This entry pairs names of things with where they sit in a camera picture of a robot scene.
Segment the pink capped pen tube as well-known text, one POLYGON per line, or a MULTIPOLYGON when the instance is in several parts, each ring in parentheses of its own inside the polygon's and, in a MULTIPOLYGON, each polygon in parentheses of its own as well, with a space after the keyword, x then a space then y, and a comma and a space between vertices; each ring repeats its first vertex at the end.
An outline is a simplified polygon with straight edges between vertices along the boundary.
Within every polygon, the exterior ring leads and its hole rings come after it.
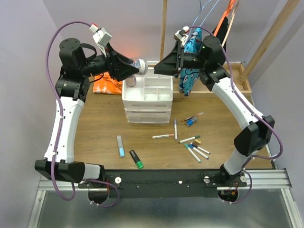
POLYGON ((134 87, 136 85, 136 76, 132 75, 125 80, 128 87, 134 87))

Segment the clear jar of paperclips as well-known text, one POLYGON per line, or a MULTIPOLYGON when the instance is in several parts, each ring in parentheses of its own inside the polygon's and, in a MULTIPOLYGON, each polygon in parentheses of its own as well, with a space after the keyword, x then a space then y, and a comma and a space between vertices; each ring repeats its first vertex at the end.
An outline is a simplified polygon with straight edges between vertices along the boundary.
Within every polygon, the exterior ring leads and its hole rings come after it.
POLYGON ((131 58, 128 61, 128 64, 132 65, 133 67, 136 67, 139 72, 138 75, 144 76, 147 74, 148 71, 148 63, 144 59, 141 58, 131 58))

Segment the white plastic drawer organizer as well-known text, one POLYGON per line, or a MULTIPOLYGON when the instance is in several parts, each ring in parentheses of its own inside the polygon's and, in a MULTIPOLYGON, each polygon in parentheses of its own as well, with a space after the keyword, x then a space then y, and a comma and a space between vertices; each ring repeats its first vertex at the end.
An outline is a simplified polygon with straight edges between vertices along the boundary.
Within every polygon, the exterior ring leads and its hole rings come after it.
POLYGON ((168 124, 173 102, 173 77, 154 74, 149 68, 136 76, 136 85, 123 81, 122 101, 127 122, 132 124, 168 124))

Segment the light blue highlighter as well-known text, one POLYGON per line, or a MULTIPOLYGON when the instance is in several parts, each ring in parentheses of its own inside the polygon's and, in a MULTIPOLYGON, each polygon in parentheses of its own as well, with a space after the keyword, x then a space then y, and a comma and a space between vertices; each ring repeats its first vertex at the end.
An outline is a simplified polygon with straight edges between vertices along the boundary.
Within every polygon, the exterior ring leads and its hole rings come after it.
POLYGON ((120 135, 117 136, 117 144, 118 144, 119 156, 124 157, 125 156, 124 146, 123 146, 122 137, 120 135))

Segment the black green highlighter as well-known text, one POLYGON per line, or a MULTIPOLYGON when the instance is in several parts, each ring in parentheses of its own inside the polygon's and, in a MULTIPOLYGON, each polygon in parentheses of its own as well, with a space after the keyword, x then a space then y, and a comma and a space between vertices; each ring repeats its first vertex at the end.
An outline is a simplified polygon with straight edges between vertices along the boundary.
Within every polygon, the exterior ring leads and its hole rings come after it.
POLYGON ((141 160, 139 159, 138 155, 136 154, 136 152, 134 150, 130 150, 129 151, 133 161, 135 162, 136 166, 138 169, 142 169, 144 167, 143 163, 141 162, 141 160))

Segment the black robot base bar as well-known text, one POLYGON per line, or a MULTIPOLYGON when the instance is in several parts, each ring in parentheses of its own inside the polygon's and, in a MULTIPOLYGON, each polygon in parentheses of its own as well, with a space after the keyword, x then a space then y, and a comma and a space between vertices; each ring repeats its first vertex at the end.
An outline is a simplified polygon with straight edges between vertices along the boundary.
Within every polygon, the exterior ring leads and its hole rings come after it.
POLYGON ((217 197, 221 187, 233 189, 245 187, 241 172, 226 177, 219 169, 188 170, 105 170, 103 181, 111 186, 91 180, 79 185, 81 189, 109 190, 109 197, 115 198, 179 198, 217 197))

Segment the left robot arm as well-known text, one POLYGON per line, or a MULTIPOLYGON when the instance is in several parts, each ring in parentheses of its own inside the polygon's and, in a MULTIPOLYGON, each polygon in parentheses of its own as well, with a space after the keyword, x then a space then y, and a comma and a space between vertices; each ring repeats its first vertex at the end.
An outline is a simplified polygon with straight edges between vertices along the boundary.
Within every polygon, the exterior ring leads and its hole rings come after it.
POLYGON ((62 63, 60 77, 55 85, 56 117, 51 140, 42 160, 35 162, 35 170, 49 180, 80 183, 89 180, 96 188, 105 183, 102 165, 74 160, 76 128, 90 88, 90 76, 109 73, 111 78, 123 81, 137 74, 139 69, 131 60, 116 52, 110 44, 105 54, 86 57, 83 49, 95 50, 76 38, 59 44, 62 63))

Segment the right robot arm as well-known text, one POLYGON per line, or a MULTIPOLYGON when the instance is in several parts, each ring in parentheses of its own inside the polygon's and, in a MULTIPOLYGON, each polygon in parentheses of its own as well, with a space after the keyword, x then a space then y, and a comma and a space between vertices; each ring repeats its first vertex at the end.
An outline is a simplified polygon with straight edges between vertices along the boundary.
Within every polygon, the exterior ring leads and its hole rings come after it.
POLYGON ((234 139, 235 149, 230 158, 221 165, 216 175, 217 183, 229 186, 235 182, 248 159, 265 147, 270 139, 275 121, 264 116, 232 82, 232 76, 224 69, 226 61, 220 40, 206 36, 198 53, 185 53, 177 41, 171 53, 154 67, 154 73, 173 76, 184 68, 197 69, 203 85, 226 105, 237 120, 241 132, 234 139))

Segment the orange tie-dye cloth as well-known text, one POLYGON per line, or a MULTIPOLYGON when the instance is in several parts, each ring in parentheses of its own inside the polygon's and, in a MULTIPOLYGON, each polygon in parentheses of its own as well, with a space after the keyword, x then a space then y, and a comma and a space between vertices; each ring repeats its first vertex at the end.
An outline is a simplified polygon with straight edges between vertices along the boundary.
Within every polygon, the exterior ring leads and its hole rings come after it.
POLYGON ((93 81, 93 93, 122 95, 123 82, 112 79, 108 72, 95 76, 93 81))

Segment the purple capped white marker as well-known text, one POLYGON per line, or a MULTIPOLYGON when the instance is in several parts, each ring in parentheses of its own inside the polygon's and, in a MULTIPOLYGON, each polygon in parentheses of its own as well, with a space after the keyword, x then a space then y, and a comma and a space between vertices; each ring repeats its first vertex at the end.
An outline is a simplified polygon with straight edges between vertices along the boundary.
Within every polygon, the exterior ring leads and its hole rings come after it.
POLYGON ((178 133, 177 133, 177 120, 174 119, 174 140, 177 141, 178 139, 178 133))

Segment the black garment on hanger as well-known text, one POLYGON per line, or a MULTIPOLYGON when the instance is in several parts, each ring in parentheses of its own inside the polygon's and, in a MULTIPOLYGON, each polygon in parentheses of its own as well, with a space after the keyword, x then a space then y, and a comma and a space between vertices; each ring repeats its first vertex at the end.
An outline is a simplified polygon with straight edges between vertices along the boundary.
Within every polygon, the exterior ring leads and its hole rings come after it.
POLYGON ((228 31, 228 18, 225 17, 216 35, 216 37, 220 40, 221 44, 224 41, 227 31, 228 31))

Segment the peach capped white marker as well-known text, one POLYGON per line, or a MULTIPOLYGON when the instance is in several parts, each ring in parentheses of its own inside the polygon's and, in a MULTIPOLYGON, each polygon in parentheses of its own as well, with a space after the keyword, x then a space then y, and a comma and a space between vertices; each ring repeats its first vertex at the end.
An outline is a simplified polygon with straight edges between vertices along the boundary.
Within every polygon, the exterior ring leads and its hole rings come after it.
POLYGON ((156 136, 152 136, 152 139, 160 139, 160 138, 167 138, 167 137, 174 137, 175 134, 171 133, 171 134, 163 134, 163 135, 156 135, 156 136))

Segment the teal capped white marker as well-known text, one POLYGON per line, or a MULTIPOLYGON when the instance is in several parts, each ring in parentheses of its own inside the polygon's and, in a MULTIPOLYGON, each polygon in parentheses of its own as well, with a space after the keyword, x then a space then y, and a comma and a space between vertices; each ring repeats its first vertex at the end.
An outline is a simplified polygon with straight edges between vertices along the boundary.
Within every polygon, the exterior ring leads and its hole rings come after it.
POLYGON ((190 152, 190 154, 195 158, 195 160, 198 163, 201 163, 201 159, 193 152, 193 150, 187 144, 184 144, 184 146, 190 152))

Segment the blue capped white marker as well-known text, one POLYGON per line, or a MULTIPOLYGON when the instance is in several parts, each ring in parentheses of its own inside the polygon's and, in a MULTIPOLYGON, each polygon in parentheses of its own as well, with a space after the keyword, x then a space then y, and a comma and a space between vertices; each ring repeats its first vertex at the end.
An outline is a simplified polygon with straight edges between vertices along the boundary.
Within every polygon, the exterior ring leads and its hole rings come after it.
POLYGON ((189 147, 191 149, 193 149, 195 152, 197 152, 198 154, 200 154, 202 157, 204 157, 205 159, 209 159, 209 156, 205 155, 203 152, 201 152, 200 150, 198 150, 196 147, 194 147, 193 145, 189 144, 189 147))

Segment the wooden hanger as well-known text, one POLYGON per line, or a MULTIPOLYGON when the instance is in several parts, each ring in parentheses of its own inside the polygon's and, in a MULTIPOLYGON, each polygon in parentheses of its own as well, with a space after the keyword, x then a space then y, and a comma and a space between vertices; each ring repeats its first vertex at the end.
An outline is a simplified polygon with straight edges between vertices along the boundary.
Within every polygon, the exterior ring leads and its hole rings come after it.
POLYGON ((238 9, 238 6, 239 6, 239 2, 240 0, 237 0, 236 3, 233 5, 233 10, 232 10, 232 14, 231 14, 231 18, 230 18, 230 22, 228 24, 228 30, 226 32, 226 35, 224 37, 224 40, 222 42, 222 47, 224 47, 224 45, 226 44, 226 41, 228 39, 228 36, 229 36, 229 33, 230 33, 230 30, 231 30, 231 27, 233 25, 233 22, 234 22, 234 19, 235 19, 235 14, 236 14, 236 11, 238 9))

